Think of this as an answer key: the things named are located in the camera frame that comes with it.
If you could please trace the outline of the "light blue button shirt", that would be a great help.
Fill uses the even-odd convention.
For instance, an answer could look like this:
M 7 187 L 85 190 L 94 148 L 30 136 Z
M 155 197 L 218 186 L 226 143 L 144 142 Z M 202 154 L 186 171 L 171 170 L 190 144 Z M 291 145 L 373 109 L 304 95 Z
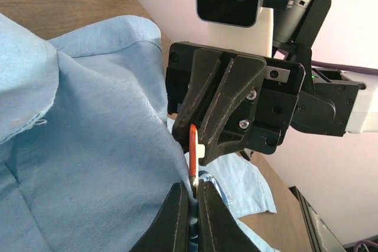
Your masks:
M 189 183 L 172 124 L 152 21 L 43 40 L 1 16 L 1 250 L 129 251 Z

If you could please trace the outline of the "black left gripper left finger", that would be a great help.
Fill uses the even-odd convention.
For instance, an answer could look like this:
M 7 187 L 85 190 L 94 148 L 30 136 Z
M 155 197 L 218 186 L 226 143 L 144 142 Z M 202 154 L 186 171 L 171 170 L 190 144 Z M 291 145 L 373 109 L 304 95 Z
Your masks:
M 188 250 L 188 192 L 185 185 L 172 185 L 152 224 L 131 252 L 184 252 Z

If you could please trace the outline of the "orange white round brooch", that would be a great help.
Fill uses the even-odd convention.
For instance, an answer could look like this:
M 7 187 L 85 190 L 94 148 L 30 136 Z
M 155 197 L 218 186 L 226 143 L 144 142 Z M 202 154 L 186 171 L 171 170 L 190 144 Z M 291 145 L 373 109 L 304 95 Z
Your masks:
M 204 158 L 205 151 L 206 147 L 198 142 L 198 131 L 196 126 L 191 124 L 189 130 L 189 179 L 194 198 L 197 198 L 197 188 L 199 183 L 199 160 Z

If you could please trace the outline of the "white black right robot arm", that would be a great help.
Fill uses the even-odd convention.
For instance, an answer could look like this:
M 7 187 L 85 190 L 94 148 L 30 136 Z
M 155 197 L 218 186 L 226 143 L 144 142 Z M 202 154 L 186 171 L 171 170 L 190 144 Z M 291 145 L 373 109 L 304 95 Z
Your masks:
M 272 154 L 288 128 L 338 136 L 376 132 L 377 71 L 321 68 L 311 47 L 331 0 L 293 0 L 275 11 L 273 50 L 283 60 L 187 41 L 173 43 L 167 67 L 174 139 L 191 149 L 190 128 L 205 147 L 201 165 L 250 149 Z

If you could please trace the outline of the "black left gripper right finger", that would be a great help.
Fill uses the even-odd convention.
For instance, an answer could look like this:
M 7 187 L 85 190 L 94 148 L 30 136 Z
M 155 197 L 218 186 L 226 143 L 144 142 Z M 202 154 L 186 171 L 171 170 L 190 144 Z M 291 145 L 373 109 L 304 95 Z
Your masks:
M 198 185 L 198 250 L 253 252 L 260 249 L 241 230 L 211 182 Z

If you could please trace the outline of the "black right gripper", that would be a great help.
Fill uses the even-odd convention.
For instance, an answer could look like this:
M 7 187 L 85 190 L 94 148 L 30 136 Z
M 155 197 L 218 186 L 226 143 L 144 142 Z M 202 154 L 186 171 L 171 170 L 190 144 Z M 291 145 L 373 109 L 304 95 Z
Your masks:
M 289 128 L 304 75 L 298 63 L 173 43 L 166 72 L 172 135 L 187 152 L 190 126 L 197 127 L 206 147 L 201 166 L 243 149 L 272 154 Z

